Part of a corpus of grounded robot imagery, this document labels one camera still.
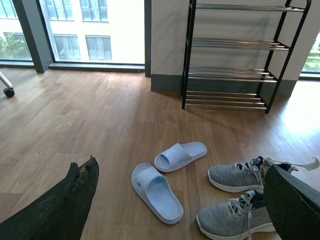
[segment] shoe rack shelf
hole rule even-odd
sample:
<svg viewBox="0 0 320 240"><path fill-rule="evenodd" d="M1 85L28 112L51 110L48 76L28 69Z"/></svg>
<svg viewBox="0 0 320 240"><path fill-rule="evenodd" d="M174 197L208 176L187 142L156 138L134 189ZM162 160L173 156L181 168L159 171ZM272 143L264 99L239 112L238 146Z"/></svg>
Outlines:
<svg viewBox="0 0 320 240"><path fill-rule="evenodd" d="M185 41L184 63L181 84L182 109L185 106L223 107L234 109L257 109L269 113L278 88L284 76L286 67L296 45L298 36L307 17L312 0L306 0L304 8L290 6L292 0L287 0L284 6L263 5L228 5L228 4L200 4L197 0L189 1L188 22ZM196 10L228 10L228 11L264 11L281 12L281 17L272 40L254 39L228 39L228 38L193 38ZM299 24L294 34L291 45L280 42L279 35L288 13L301 14ZM269 51L263 69L247 68L215 68L208 66L190 66L193 48L223 48ZM275 76L269 65L274 51L286 52L279 76ZM188 88L188 80L231 81L257 83L256 92L211 92L192 91ZM274 88L270 100L266 102L261 97L264 83L273 83Z"/></svg>

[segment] chair caster wheel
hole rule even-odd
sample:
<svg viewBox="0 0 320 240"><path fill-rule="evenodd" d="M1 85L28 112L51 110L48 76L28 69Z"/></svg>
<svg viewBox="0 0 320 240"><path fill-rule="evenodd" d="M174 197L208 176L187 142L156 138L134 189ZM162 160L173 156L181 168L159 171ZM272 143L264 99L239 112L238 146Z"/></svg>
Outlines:
<svg viewBox="0 0 320 240"><path fill-rule="evenodd" d="M3 93L8 97L8 98L12 98L15 95L15 90L13 87L10 88L5 88L3 90Z"/></svg>

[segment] gray sneaker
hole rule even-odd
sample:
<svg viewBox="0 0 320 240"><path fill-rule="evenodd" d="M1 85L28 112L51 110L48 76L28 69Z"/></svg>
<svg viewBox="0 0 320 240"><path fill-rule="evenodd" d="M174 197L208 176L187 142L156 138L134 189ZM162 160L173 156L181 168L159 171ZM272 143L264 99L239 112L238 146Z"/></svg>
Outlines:
<svg viewBox="0 0 320 240"><path fill-rule="evenodd" d="M213 240L251 239L251 233L275 231L263 194L254 190L200 210L196 220L201 232Z"/></svg>
<svg viewBox="0 0 320 240"><path fill-rule="evenodd" d="M226 192L237 193L247 190L263 192L261 169L264 161L273 160L258 156L246 163L213 166L208 170L208 177L214 186ZM278 166L288 173L298 171L296 167L288 163L281 163Z"/></svg>

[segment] floor plank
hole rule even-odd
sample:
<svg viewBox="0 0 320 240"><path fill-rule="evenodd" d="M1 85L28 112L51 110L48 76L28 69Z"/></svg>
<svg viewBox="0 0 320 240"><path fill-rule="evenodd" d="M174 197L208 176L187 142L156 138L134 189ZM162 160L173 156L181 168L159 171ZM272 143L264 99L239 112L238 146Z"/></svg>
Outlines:
<svg viewBox="0 0 320 240"><path fill-rule="evenodd" d="M181 109L178 93L152 92L143 73L33 69L0 71L13 98L0 96L0 222L65 177L71 162L97 158L100 175L81 240L201 240L202 208L237 198L211 185L208 168L257 156L307 164L320 158L320 82L299 81L290 98L263 112ZM166 225L132 188L140 163L175 143L203 142L206 156L164 173L184 208ZM320 169L293 175L320 191ZM253 239L279 240L275 232Z"/></svg>

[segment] sunlight on floor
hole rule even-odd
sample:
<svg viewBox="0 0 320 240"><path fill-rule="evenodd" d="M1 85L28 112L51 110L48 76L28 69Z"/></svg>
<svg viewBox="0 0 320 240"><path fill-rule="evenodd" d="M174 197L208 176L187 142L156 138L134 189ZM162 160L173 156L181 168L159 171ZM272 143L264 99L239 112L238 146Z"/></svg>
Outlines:
<svg viewBox="0 0 320 240"><path fill-rule="evenodd" d="M297 82L282 115L288 131L307 135L320 129L319 92L320 82Z"/></svg>

